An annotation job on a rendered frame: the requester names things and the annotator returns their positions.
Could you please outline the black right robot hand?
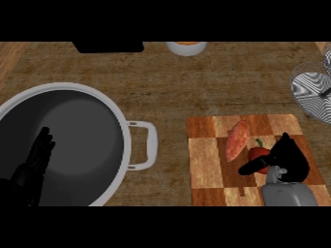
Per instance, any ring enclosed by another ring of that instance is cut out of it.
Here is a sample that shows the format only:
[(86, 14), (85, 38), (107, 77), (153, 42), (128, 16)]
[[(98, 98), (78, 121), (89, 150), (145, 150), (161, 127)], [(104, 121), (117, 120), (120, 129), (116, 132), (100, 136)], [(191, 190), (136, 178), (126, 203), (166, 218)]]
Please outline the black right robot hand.
[(279, 177), (282, 182), (303, 182), (306, 180), (309, 172), (307, 159), (287, 133), (282, 133), (269, 153), (259, 155), (259, 157), (238, 169), (238, 173), (248, 175), (272, 166), (287, 171)]

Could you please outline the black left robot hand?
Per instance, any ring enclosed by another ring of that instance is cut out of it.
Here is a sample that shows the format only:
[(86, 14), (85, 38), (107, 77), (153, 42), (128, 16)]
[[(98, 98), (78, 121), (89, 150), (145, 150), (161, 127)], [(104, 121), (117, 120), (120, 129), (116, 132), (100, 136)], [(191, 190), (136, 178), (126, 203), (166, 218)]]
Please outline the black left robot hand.
[(0, 178), (0, 206), (36, 207), (41, 199), (44, 175), (55, 146), (50, 128), (42, 127), (33, 140), (24, 162), (10, 179)]

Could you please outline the red bell pepper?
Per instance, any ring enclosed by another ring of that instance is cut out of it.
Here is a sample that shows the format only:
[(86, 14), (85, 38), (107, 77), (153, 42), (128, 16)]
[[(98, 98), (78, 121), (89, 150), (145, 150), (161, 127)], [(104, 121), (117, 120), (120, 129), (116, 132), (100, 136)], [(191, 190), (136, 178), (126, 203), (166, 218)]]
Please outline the red bell pepper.
[[(254, 161), (260, 156), (269, 154), (269, 150), (263, 147), (260, 139), (256, 139), (257, 146), (248, 150), (248, 161)], [(253, 167), (253, 171), (260, 174), (268, 174), (268, 163), (262, 162), (259, 166)]]

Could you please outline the checkered wooden cutting board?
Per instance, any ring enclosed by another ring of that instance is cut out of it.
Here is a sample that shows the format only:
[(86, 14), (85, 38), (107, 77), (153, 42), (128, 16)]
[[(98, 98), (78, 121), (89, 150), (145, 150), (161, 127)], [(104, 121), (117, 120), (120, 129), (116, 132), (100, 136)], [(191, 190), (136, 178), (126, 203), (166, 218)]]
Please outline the checkered wooden cutting board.
[[(228, 132), (240, 120), (250, 124), (248, 143), (232, 162), (225, 159)], [(263, 205), (260, 187), (265, 175), (241, 176), (238, 168), (248, 162), (248, 150), (256, 140), (269, 149), (284, 132), (293, 138), (307, 158), (309, 173), (304, 184), (319, 206), (331, 206), (331, 197), (307, 147), (297, 117), (293, 114), (195, 116), (187, 120), (191, 203), (194, 205)]]

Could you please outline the large white pot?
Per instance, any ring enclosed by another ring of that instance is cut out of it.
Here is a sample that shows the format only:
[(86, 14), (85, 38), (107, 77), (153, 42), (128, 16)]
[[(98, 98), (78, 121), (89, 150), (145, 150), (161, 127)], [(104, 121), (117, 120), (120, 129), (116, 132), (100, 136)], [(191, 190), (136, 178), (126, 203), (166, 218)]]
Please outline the large white pot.
[(0, 205), (101, 206), (151, 167), (159, 136), (92, 87), (52, 82), (0, 107)]

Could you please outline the orange sweet potato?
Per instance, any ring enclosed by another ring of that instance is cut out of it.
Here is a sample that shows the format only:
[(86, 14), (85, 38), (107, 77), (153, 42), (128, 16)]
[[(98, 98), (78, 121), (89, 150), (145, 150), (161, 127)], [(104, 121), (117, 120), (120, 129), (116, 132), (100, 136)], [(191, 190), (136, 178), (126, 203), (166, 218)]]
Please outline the orange sweet potato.
[(245, 120), (241, 120), (234, 125), (228, 132), (228, 139), (225, 145), (225, 158), (231, 162), (238, 157), (250, 138), (250, 124)]

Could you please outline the white cup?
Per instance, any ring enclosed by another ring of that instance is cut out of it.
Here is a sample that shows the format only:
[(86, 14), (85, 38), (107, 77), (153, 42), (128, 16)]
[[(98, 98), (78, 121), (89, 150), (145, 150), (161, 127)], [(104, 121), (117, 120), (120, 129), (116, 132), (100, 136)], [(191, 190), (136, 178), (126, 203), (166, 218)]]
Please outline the white cup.
[(203, 52), (207, 46), (206, 42), (189, 43), (187, 45), (178, 42), (166, 42), (164, 44), (166, 44), (169, 51), (179, 56), (197, 55), (198, 53)]

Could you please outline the black appliance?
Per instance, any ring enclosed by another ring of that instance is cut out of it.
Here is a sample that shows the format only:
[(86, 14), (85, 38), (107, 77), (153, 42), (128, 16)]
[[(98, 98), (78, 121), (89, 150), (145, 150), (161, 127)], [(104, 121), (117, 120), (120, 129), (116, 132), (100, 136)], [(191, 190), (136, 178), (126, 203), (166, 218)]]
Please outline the black appliance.
[(80, 53), (119, 53), (141, 52), (144, 45), (141, 42), (73, 42)]

